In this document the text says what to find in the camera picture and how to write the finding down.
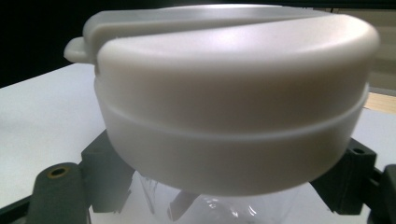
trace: screw hole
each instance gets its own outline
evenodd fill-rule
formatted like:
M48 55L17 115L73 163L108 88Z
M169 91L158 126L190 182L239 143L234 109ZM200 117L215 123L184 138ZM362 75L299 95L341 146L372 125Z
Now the screw hole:
M69 168L65 167L65 166L56 167L55 169L51 170L48 173L48 178L51 178L51 179L59 178L61 176L64 176L68 170L69 170Z
M360 148L353 148L352 149L356 154L364 154L364 151Z

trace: white table surface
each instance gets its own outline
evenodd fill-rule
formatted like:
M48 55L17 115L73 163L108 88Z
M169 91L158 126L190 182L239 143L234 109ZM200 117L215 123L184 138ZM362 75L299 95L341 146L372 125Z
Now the white table surface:
M31 194L45 168L80 162L80 152L105 129L93 79L91 65L73 64L0 89L0 207ZM352 136L378 153L377 168L396 163L395 115L365 109ZM366 221L367 208L360 216L338 216L309 184L299 189L285 224ZM123 212L128 218L92 214L92 223L154 223L138 181L132 192Z

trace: transparent bottle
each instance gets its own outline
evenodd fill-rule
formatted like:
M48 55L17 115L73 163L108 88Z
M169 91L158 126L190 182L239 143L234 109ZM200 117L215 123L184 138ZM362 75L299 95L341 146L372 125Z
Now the transparent bottle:
M175 189L140 176L152 215L162 224L279 224L298 188L248 196L219 197Z

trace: dark background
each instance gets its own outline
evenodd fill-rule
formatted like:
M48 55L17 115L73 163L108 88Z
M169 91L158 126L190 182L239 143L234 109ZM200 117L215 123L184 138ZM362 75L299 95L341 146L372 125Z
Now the dark background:
M209 3L263 3L296 7L396 8L395 0L153 1L15 0L0 3L0 88L70 64L64 47L82 35L85 21L103 10Z

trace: plastic container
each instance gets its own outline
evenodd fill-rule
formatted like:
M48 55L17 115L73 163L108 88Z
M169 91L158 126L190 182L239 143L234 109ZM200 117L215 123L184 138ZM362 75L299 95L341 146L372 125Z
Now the plastic container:
M219 197L188 193L140 176L148 208L162 224L280 224L298 188L249 196Z
M95 64L110 140L142 175L254 195L343 155L379 45L368 23L288 7L114 13L90 19L65 55Z

